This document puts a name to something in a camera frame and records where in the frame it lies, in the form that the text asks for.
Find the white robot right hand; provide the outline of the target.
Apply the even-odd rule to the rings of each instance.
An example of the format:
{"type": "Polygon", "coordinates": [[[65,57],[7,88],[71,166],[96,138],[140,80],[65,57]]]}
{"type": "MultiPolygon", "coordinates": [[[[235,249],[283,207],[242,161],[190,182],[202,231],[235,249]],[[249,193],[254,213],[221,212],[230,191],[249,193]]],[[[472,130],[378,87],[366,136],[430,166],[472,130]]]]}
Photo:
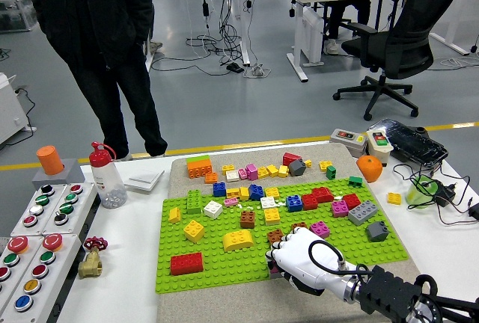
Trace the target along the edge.
{"type": "Polygon", "coordinates": [[[304,227],[273,243],[266,262],[301,292],[319,296],[329,290],[349,304],[355,299],[359,279],[353,265],[336,247],[304,227]]]}

